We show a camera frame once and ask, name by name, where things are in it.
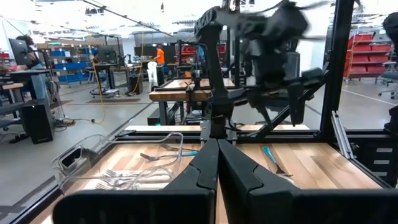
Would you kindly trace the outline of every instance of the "office chair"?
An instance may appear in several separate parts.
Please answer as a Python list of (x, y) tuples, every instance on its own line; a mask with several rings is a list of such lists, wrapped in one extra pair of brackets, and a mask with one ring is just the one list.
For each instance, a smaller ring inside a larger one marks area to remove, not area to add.
[[(397, 62), (385, 62), (383, 63), (386, 68), (386, 72), (381, 74), (381, 78), (386, 79), (386, 86), (389, 86), (389, 83), (398, 83), (398, 71), (396, 68)], [(379, 92), (379, 96), (381, 96), (383, 93), (391, 93), (390, 98), (394, 99), (396, 95), (398, 95), (398, 88), (394, 90), (384, 90)]]

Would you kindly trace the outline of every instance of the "clear plastic tray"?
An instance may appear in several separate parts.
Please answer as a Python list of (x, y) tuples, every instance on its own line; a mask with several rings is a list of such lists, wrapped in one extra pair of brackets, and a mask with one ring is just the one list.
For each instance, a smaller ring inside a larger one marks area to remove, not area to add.
[[(172, 150), (161, 144), (170, 137), (176, 140)], [(170, 133), (160, 141), (114, 142), (102, 135), (84, 138), (56, 157), (51, 166), (64, 195), (79, 190), (159, 190), (173, 180), (180, 169), (183, 135)], [(172, 155), (168, 159), (146, 161), (140, 153), (150, 156)], [(143, 168), (129, 167), (140, 161)]]

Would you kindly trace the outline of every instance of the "person in orange shirt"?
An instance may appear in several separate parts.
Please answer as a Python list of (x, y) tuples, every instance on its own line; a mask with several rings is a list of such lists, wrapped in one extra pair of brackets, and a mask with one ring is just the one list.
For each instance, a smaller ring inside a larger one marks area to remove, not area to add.
[(158, 45), (156, 51), (157, 53), (154, 59), (156, 59), (157, 64), (164, 65), (164, 51), (162, 50), (162, 46)]

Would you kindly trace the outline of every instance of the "black mat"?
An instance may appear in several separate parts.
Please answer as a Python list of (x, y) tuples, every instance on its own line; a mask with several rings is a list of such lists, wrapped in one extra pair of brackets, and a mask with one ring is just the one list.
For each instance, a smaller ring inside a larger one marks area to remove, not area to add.
[[(67, 103), (72, 102), (72, 101), (73, 101), (73, 100), (62, 100), (62, 101), (61, 101), (61, 105), (67, 104)], [(55, 103), (52, 103), (52, 104), (50, 105), (50, 109), (53, 110), (53, 109), (55, 109), (55, 108), (57, 108), (57, 107), (59, 107), (59, 106), (60, 106), (60, 104), (59, 104), (58, 102), (55, 102)]]
[(103, 99), (101, 100), (90, 100), (86, 102), (87, 105), (131, 105), (138, 103), (141, 99)]

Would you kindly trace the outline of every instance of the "gray floor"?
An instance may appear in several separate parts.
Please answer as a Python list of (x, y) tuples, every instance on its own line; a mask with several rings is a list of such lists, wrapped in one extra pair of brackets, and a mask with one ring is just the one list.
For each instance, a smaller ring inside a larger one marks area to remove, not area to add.
[[(92, 87), (93, 85), (74, 85), (62, 88), (62, 100), (72, 100), (63, 109), (69, 118), (94, 118), (97, 121), (105, 113), (101, 124), (77, 121), (76, 125), (67, 130), (55, 133), (54, 141), (39, 145), (33, 145), (30, 139), (17, 144), (8, 144), (8, 138), (0, 142), (0, 223), (7, 223), (18, 211), (37, 200), (41, 196), (40, 189), (54, 184), (50, 162), (55, 156), (89, 135), (112, 136), (115, 129), (122, 126), (146, 124), (148, 115), (157, 108), (155, 103), (150, 105), (148, 94), (145, 93), (147, 88), (144, 88), (144, 94), (135, 97), (141, 99), (135, 105), (85, 105), (85, 102), (92, 100), (88, 93)], [(391, 100), (389, 94), (377, 95), (379, 91), (389, 88), (398, 86), (390, 85), (386, 88), (380, 84), (375, 85), (374, 80), (355, 81), (349, 86), (344, 84), (340, 100), (340, 115), (344, 126), (347, 129), (381, 129), (389, 121), (388, 109), (398, 102)], [(320, 126), (322, 104), (323, 89), (307, 102), (304, 124), (310, 129), (318, 129)], [(261, 116), (247, 105), (235, 108), (233, 119), (245, 124), (262, 121)], [(20, 130), (20, 126), (13, 126), (8, 132)]]

